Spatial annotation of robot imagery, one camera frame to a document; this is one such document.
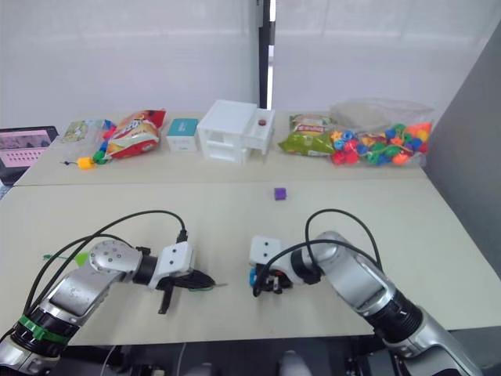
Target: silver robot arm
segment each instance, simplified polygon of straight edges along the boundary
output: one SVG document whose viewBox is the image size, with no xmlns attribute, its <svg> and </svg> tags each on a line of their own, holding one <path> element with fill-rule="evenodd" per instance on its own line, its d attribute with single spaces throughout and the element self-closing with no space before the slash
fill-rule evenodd
<svg viewBox="0 0 501 376">
<path fill-rule="evenodd" d="M 116 240 L 97 244 L 87 262 L 69 272 L 0 343 L 0 366 L 25 374 L 50 371 L 111 284 L 131 281 L 164 290 L 165 278 L 188 273 L 192 262 L 193 249 L 187 242 L 164 248 L 158 258 Z"/>
<path fill-rule="evenodd" d="M 347 243 L 334 231 L 317 239 Z M 369 259 L 337 244 L 312 244 L 311 248 L 337 294 L 373 326 L 412 376 L 431 376 L 444 370 L 454 370 L 461 376 L 482 375 L 462 345 L 423 308 L 411 303 Z M 250 262 L 264 265 L 282 250 L 277 239 L 254 237 Z M 285 273 L 293 284 L 300 284 L 313 265 L 307 249 L 300 248 L 279 258 L 272 269 Z"/>
</svg>

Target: table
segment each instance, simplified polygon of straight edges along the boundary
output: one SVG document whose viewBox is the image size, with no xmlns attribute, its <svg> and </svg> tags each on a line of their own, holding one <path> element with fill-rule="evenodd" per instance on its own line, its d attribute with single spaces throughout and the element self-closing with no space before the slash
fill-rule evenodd
<svg viewBox="0 0 501 376">
<path fill-rule="evenodd" d="M 277 185 L 287 188 L 286 201 L 273 200 Z M 163 208 L 185 220 L 196 268 L 228 285 L 205 293 L 176 288 L 162 316 L 157 314 L 160 291 L 116 284 L 73 345 L 371 334 L 325 280 L 280 296 L 251 294 L 247 258 L 253 235 L 302 241 L 308 215 L 326 207 L 343 208 L 366 222 L 387 275 L 447 329 L 501 324 L 501 281 L 432 184 L 424 177 L 374 177 L 15 187 L 0 201 L 5 299 L 0 327 L 19 319 L 43 254 L 122 215 Z M 366 235 L 344 217 L 326 215 L 312 223 L 312 236 L 324 230 L 337 230 L 370 252 Z M 177 232 L 175 220 L 148 215 L 112 233 L 157 254 Z"/>
<path fill-rule="evenodd" d="M 333 168 L 329 159 L 302 157 L 281 152 L 276 145 L 287 137 L 288 118 L 292 113 L 277 112 L 275 131 L 269 153 L 263 157 L 254 151 L 250 160 L 240 166 L 226 161 L 204 160 L 202 153 L 171 153 L 162 129 L 157 149 L 133 158 L 115 161 L 88 171 L 60 162 L 67 159 L 67 146 L 53 143 L 35 166 L 17 182 L 17 186 L 61 184 L 124 184 L 124 183 L 244 183 L 343 179 L 407 179 L 425 177 L 420 168 L 388 166 L 373 168 L 342 166 Z M 203 113 L 168 113 L 168 118 L 202 118 Z M 119 121 L 117 115 L 93 118 Z"/>
</svg>

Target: tablet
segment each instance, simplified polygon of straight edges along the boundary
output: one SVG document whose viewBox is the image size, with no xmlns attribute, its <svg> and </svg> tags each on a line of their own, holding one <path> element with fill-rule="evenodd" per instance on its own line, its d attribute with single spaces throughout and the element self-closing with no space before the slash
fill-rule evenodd
<svg viewBox="0 0 501 376">
<path fill-rule="evenodd" d="M 0 180 L 13 185 L 58 136 L 56 127 L 0 129 Z"/>
</svg>

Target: chip bag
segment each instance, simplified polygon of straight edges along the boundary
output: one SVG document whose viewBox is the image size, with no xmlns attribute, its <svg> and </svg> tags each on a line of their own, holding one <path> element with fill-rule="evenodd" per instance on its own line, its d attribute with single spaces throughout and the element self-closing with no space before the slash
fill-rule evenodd
<svg viewBox="0 0 501 376">
<path fill-rule="evenodd" d="M 292 132 L 279 143 L 287 153 L 313 157 L 328 156 L 334 153 L 330 141 L 332 125 L 328 117 L 314 114 L 299 114 L 290 117 Z"/>
<path fill-rule="evenodd" d="M 108 141 L 106 159 L 131 157 L 157 147 L 165 110 L 144 110 L 122 120 Z"/>
</svg>

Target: purple cube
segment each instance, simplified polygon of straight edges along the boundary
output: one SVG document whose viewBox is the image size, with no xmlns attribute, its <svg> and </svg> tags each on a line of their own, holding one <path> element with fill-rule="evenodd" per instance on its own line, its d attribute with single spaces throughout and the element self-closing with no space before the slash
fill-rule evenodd
<svg viewBox="0 0 501 376">
<path fill-rule="evenodd" d="M 287 190 L 285 188 L 275 188 L 275 201 L 285 200 L 287 198 Z"/>
</svg>

